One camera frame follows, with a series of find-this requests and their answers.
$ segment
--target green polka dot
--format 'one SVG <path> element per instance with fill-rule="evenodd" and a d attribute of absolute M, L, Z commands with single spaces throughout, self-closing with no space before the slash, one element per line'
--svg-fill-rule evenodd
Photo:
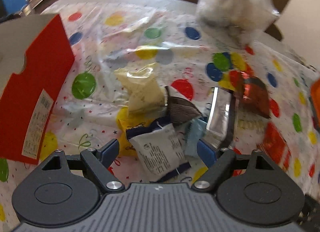
<path fill-rule="evenodd" d="M 88 72 L 76 76 L 72 84 L 72 94 L 77 99 L 89 97 L 96 89 L 97 83 L 94 76 Z"/>
<path fill-rule="evenodd" d="M 292 123 L 293 123 L 294 129 L 297 133 L 302 132 L 300 117 L 296 113 L 293 114 Z"/>
<path fill-rule="evenodd" d="M 144 36 L 146 36 L 149 39 L 156 39 L 159 38 L 161 36 L 161 30 L 157 29 L 157 28 L 148 28 L 145 32 L 144 32 Z"/>
<path fill-rule="evenodd" d="M 296 84 L 297 87 L 300 87 L 300 84 L 299 84 L 299 82 L 297 81 L 296 78 L 293 78 L 293 81 L 294 81 L 294 83 Z"/>
<path fill-rule="evenodd" d="M 7 159 L 0 158 L 0 181 L 6 182 L 9 177 L 9 167 Z"/>
<path fill-rule="evenodd" d="M 215 67 L 221 71 L 228 71 L 230 68 L 230 62 L 228 58 L 222 53 L 216 53 L 213 55 L 213 63 Z"/>

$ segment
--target clear plastic bag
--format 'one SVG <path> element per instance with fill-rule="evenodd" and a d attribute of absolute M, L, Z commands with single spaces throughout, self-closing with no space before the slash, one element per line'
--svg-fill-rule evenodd
<path fill-rule="evenodd" d="M 275 21 L 279 13 L 272 0 L 199 0 L 197 16 L 207 25 L 225 28 L 243 48 Z"/>

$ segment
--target polka dot tablecloth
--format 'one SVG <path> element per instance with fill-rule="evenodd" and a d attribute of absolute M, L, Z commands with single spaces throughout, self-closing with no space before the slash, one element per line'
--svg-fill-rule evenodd
<path fill-rule="evenodd" d="M 272 121 L 286 142 L 280 158 L 290 152 L 287 174 L 305 193 L 317 197 L 319 137 L 308 99 L 310 84 L 319 77 L 316 73 L 258 42 L 245 50 L 229 48 L 204 33 L 193 15 L 114 3 L 53 5 L 45 13 L 60 13 L 75 62 L 54 105 L 41 160 L 57 148 L 79 154 L 121 137 L 118 120 L 128 94 L 113 74 L 118 68 L 138 70 L 157 62 L 160 87 L 174 87 L 204 115 L 211 107 L 212 87 L 235 90 L 239 71 L 245 71 L 266 84 L 271 119 L 240 111 L 235 150 L 249 154 L 263 141 Z M 109 170 L 125 185 L 145 182 L 139 161 L 129 156 L 132 147 L 126 144 L 125 150 L 128 156 L 117 158 Z M 199 160 L 191 165 L 174 182 L 192 182 L 206 170 Z M 34 168 L 0 159 L 0 231 L 18 224 L 12 192 Z"/>

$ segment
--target blue polka dot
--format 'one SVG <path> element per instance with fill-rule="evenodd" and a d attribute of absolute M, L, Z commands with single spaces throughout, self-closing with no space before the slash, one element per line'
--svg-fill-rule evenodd
<path fill-rule="evenodd" d="M 173 52 L 170 49 L 160 49 L 155 58 L 156 62 L 163 65 L 168 65 L 173 60 Z"/>
<path fill-rule="evenodd" d="M 208 77 L 215 82 L 220 81 L 223 76 L 222 71 L 217 69 L 213 63 L 207 64 L 206 73 L 207 73 Z"/>
<path fill-rule="evenodd" d="M 275 76 L 273 76 L 271 73 L 268 73 L 267 78 L 268 78 L 268 81 L 271 86 L 273 86 L 274 88 L 276 88 L 278 86 L 278 82 L 277 82 Z"/>
<path fill-rule="evenodd" d="M 83 36 L 83 34 L 81 32 L 74 33 L 69 38 L 70 44 L 74 45 L 74 44 L 78 43 L 81 40 L 82 36 Z"/>
<path fill-rule="evenodd" d="M 186 27 L 184 32 L 186 36 L 192 40 L 199 40 L 201 37 L 200 33 L 193 27 Z"/>
<path fill-rule="evenodd" d="M 230 69 L 233 69 L 233 64 L 232 64 L 232 61 L 231 61 L 231 56 L 230 56 L 230 53 L 228 52 L 222 52 L 222 54 L 229 60 L 229 64 L 230 64 Z"/>

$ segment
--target crumpled plastic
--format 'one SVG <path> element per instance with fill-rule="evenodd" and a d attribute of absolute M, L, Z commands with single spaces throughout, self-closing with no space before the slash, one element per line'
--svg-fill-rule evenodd
<path fill-rule="evenodd" d="M 129 114 L 146 113 L 164 106 L 164 94 L 157 83 L 155 67 L 156 63 L 152 63 L 137 71 L 126 68 L 114 71 L 129 93 Z"/>
<path fill-rule="evenodd" d="M 197 14 L 209 25 L 227 27 L 240 45 L 250 43 L 278 16 L 272 0 L 199 0 Z"/>

